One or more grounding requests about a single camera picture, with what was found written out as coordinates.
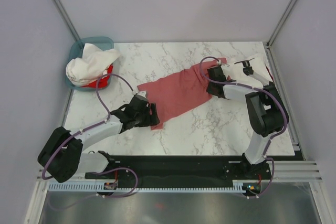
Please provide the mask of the salmon pink t-shirt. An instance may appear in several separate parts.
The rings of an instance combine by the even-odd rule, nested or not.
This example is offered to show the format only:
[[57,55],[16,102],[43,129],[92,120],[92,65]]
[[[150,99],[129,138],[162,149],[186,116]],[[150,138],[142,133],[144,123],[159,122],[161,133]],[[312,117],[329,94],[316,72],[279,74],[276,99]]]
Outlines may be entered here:
[[137,89],[146,92],[149,102],[156,104],[160,122],[151,129],[161,130],[168,120],[208,102],[212,95],[206,92],[209,84],[206,70],[216,65],[217,60],[198,63],[156,81],[138,85]]

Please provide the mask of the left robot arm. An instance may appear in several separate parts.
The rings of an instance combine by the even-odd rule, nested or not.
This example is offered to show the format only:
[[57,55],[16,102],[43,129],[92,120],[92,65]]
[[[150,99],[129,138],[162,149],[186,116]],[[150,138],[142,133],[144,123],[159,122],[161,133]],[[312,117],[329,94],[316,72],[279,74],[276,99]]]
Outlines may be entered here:
[[85,153],[85,150],[110,136],[119,135],[134,127],[156,126],[160,122],[156,104],[135,94],[131,101],[118,109],[108,111],[106,118],[70,131],[63,126],[56,128],[42,151],[38,162],[43,167],[42,179],[55,179],[64,183],[75,174],[93,173],[103,178],[111,178],[115,165],[105,151]]

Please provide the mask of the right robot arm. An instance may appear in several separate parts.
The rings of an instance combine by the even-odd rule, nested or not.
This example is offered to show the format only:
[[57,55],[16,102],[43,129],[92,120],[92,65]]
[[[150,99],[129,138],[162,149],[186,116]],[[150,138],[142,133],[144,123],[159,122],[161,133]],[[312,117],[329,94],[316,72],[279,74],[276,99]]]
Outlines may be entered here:
[[259,173],[258,164],[266,160],[273,138],[282,134],[289,123],[281,97],[273,82],[255,88],[235,80],[228,81],[219,65],[207,69],[207,78],[209,94],[246,105],[253,134],[243,154],[240,172],[245,178],[254,178]]

